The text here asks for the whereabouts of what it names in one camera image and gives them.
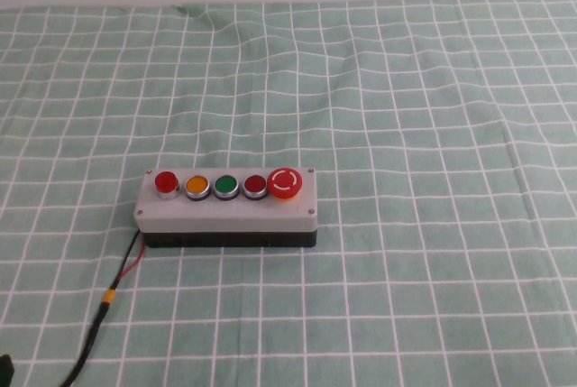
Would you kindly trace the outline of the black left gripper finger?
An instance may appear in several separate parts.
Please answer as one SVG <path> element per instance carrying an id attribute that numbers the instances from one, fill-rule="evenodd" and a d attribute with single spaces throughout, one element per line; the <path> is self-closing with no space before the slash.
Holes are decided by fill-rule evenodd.
<path id="1" fill-rule="evenodd" d="M 14 364 L 8 354 L 0 356 L 0 387 L 10 387 L 14 377 Z"/>

